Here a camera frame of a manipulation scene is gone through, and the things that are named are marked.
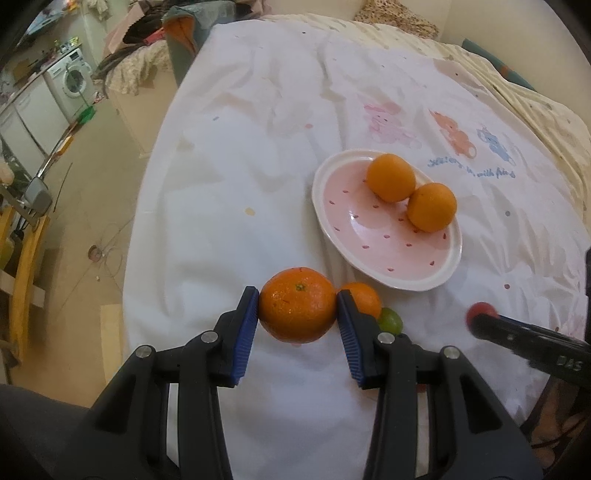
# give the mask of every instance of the white plate rim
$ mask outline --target white plate rim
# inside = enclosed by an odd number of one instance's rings
[[[348,163],[352,163],[354,161],[359,160],[374,160],[377,156],[382,155],[383,153],[385,152],[366,149],[344,150],[342,152],[330,156],[324,162],[322,162],[322,165],[318,167],[316,173],[314,174],[314,182],[312,183],[312,204],[314,204],[316,217],[318,218],[320,227],[322,228],[324,234],[336,247],[339,253],[345,258],[345,260],[348,263],[350,263],[353,267],[355,267],[357,270],[360,270],[361,272],[372,277],[374,280],[380,282],[383,285],[386,285],[391,288],[396,288],[398,290],[431,290],[449,280],[449,278],[456,271],[456,268],[460,263],[460,259],[462,257],[463,239],[460,226],[457,222],[457,216],[453,219],[453,222],[450,225],[450,253],[447,255],[447,258],[443,266],[430,277],[426,277],[420,280],[400,280],[398,278],[391,278],[383,273],[374,270],[371,267],[368,267],[361,260],[359,260],[356,255],[354,255],[349,249],[347,249],[343,245],[343,243],[339,240],[339,238],[335,235],[332,228],[330,227],[330,222],[328,220],[328,216],[326,215],[323,201],[324,190],[326,188],[326,183],[330,175],[342,165],[346,165]],[[413,168],[417,176],[417,185],[420,186],[433,181],[419,168],[415,167],[414,165],[411,165],[411,167]]]

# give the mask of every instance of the washing machine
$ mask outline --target washing machine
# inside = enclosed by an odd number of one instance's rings
[[[90,78],[92,68],[84,60],[82,51],[77,48],[64,56],[43,74],[57,104],[70,123],[86,107],[92,105],[95,87]]]

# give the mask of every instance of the red ball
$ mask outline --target red ball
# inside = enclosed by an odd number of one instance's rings
[[[494,308],[490,303],[487,303],[485,301],[479,301],[478,303],[472,305],[468,310],[468,313],[466,313],[466,323],[468,324],[468,326],[470,326],[472,319],[476,315],[480,315],[481,313],[486,313],[491,317],[499,317],[499,312],[497,312],[496,308]]]

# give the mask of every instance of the cabinet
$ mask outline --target cabinet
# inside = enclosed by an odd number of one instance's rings
[[[46,157],[29,135],[14,105],[8,105],[0,113],[0,136],[28,174],[34,177]]]
[[[45,79],[39,76],[33,80],[14,101],[14,105],[33,138],[49,155],[68,129],[69,123]]]

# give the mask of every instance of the metal screw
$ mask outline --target metal screw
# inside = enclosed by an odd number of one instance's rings
[[[213,343],[217,340],[217,333],[213,330],[208,330],[201,334],[201,341],[203,343]]]
[[[135,349],[135,356],[139,358],[146,358],[150,355],[152,355],[152,347],[149,345],[142,345]]]
[[[378,342],[380,343],[390,344],[394,343],[394,340],[396,340],[396,337],[389,332],[382,332],[378,335]]]
[[[447,346],[443,349],[443,355],[445,355],[446,358],[455,360],[460,358],[460,351],[454,346]]]

